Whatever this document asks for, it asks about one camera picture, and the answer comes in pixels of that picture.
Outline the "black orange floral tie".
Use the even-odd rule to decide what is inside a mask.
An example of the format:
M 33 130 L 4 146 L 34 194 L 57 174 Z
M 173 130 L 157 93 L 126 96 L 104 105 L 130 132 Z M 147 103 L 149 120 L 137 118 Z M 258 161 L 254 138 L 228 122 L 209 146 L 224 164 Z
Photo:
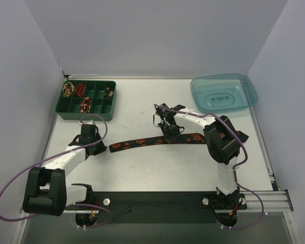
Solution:
M 199 133 L 186 133 L 181 134 L 173 142 L 168 143 L 164 136 L 148 137 L 141 139 L 133 139 L 128 141 L 116 142 L 109 145 L 109 150 L 111 153 L 118 151 L 132 149 L 144 146 L 154 146 L 163 144 L 206 144 L 204 135 Z

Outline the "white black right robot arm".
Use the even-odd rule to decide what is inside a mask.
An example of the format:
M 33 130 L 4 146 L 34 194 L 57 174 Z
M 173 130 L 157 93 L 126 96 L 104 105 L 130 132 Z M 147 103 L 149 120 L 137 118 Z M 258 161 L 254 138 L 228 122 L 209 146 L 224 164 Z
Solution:
M 218 186 L 216 200 L 208 200 L 213 209 L 238 210 L 246 204 L 244 195 L 240 193 L 236 168 L 248 159 L 243 141 L 239 138 L 230 119 L 218 117 L 212 113 L 200 115 L 180 105 L 175 108 L 157 108 L 156 114 L 161 122 L 158 126 L 167 143 L 178 141 L 181 130 L 190 129 L 204 136 L 204 143 L 212 159 L 217 162 Z

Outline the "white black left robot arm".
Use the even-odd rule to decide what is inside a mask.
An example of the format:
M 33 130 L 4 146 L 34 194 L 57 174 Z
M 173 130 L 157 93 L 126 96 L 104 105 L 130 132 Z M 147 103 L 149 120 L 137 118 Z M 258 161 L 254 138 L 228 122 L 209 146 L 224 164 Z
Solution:
M 89 184 L 66 182 L 67 176 L 91 156 L 105 152 L 99 128 L 93 121 L 81 126 L 81 132 L 68 144 L 65 154 L 43 167 L 28 172 L 22 208 L 29 214 L 60 216 L 67 206 L 93 204 Z

